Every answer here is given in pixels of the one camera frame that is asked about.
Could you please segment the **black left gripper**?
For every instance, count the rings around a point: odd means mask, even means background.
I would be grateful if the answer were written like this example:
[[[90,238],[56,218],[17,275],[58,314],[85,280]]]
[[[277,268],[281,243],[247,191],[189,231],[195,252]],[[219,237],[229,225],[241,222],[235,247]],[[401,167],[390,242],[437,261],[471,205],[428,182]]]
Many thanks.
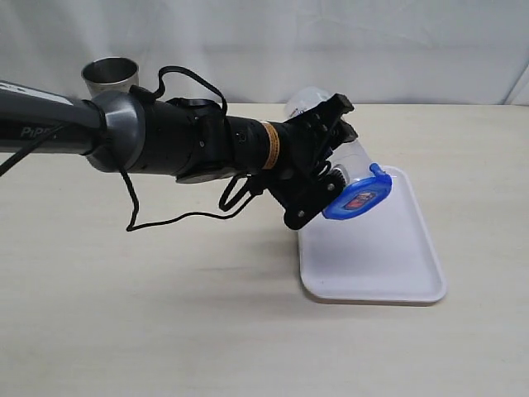
[[[355,140],[354,128],[343,120],[353,110],[344,94],[335,93],[313,106],[299,104],[277,126],[281,149],[268,190],[283,206],[288,228],[307,225],[344,190],[336,189],[327,174],[333,152]]]

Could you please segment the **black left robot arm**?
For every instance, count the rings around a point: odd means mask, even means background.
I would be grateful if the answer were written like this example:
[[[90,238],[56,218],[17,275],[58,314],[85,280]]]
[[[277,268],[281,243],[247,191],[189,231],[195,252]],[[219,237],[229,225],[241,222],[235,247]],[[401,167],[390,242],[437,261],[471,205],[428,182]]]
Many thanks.
[[[298,230],[346,186],[330,162],[356,132],[343,120],[352,110],[336,94],[285,122],[234,117],[225,103],[162,101],[140,87],[76,99],[22,85],[1,84],[2,171],[33,152],[81,155],[95,169],[122,175],[168,175],[181,184],[227,181],[220,218],[236,216],[269,192]]]

